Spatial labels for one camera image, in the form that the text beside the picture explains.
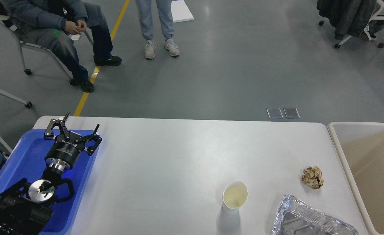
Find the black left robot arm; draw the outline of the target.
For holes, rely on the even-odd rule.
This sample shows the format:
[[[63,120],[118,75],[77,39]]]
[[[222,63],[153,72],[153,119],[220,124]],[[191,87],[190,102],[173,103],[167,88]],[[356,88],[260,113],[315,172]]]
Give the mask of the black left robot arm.
[[[69,114],[24,134],[0,171],[0,235],[63,235],[72,226],[102,137]]]

